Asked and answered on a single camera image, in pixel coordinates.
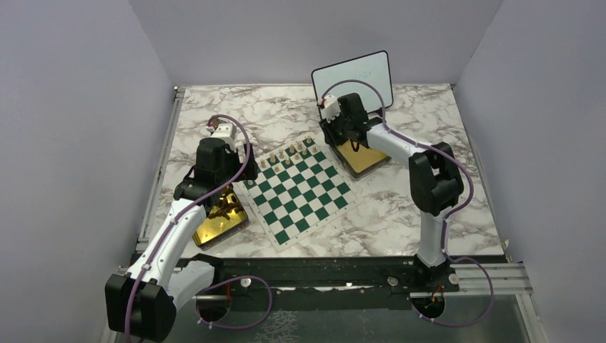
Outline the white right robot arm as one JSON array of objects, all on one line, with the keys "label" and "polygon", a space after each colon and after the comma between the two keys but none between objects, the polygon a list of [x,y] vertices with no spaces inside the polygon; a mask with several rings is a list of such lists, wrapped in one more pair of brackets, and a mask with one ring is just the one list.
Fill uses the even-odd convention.
[{"label": "white right robot arm", "polygon": [[446,256],[443,224],[464,191],[451,146],[444,142],[430,145],[387,128],[379,117],[369,117],[357,93],[327,94],[317,106],[326,143],[350,143],[355,151],[360,147],[377,150],[407,168],[411,198],[421,218],[412,281],[423,291],[448,287],[454,271]]}]

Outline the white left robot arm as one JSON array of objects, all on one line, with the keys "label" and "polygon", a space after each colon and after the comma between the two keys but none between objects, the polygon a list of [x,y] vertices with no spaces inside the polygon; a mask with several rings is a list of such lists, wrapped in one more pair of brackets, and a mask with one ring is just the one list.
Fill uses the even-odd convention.
[{"label": "white left robot arm", "polygon": [[177,184],[161,229],[125,274],[113,274],[105,284],[110,330],[163,342],[189,298],[201,289],[210,294],[222,289],[224,273],[207,262],[194,262],[179,273],[174,269],[223,189],[257,178],[252,144],[246,142],[243,147],[241,161],[226,138],[200,140],[195,163]]}]

